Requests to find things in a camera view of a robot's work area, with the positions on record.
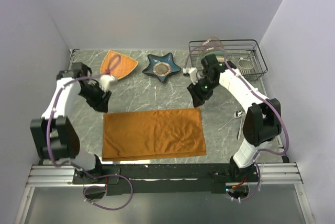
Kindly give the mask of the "orange cloth napkin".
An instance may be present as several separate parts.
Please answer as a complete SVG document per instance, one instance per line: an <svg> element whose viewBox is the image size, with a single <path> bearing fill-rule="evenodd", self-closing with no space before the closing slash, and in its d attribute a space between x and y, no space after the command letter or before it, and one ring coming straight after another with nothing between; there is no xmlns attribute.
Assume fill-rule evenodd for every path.
<svg viewBox="0 0 335 224"><path fill-rule="evenodd" d="M206 155L198 108L109 113L103 119L103 161Z"/></svg>

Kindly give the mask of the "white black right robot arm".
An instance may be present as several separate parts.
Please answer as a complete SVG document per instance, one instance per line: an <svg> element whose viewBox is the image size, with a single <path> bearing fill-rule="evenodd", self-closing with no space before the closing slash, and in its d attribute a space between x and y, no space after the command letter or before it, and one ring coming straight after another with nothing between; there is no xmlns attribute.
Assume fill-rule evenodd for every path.
<svg viewBox="0 0 335 224"><path fill-rule="evenodd" d="M218 86L225 88L241 105L244 116L243 141L229 161L229 176L234 181L246 177L260 152L282 131L281 105L277 99L268 99L253 87L231 62L218 62L214 54L202 59L203 76L197 68L184 68L191 79L187 87L193 106L202 106Z"/></svg>

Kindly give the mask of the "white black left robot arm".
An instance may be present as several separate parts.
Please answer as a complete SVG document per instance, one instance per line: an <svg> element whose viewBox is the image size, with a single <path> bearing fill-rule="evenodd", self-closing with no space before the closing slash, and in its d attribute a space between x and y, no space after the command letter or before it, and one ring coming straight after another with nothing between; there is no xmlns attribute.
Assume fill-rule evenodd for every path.
<svg viewBox="0 0 335 224"><path fill-rule="evenodd" d="M104 170L95 154L82 151L79 137L69 119L76 98L84 98L97 112L106 113L111 96L110 86L117 79L107 68L98 75L82 62L74 63L56 77L56 88L51 102L40 118L33 119L30 131L39 158L49 160L55 167L70 165L76 175L92 183L100 182Z"/></svg>

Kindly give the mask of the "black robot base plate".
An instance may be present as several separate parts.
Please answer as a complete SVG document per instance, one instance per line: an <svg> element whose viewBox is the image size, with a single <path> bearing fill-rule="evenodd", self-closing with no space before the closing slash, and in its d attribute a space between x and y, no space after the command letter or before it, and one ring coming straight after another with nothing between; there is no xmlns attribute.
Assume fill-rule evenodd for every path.
<svg viewBox="0 0 335 224"><path fill-rule="evenodd" d="M107 195L134 193L211 192L224 194L226 186L246 179L255 183L259 176L254 166L234 172L227 163L214 164L103 164L109 178L90 178L75 172L74 185L106 186Z"/></svg>

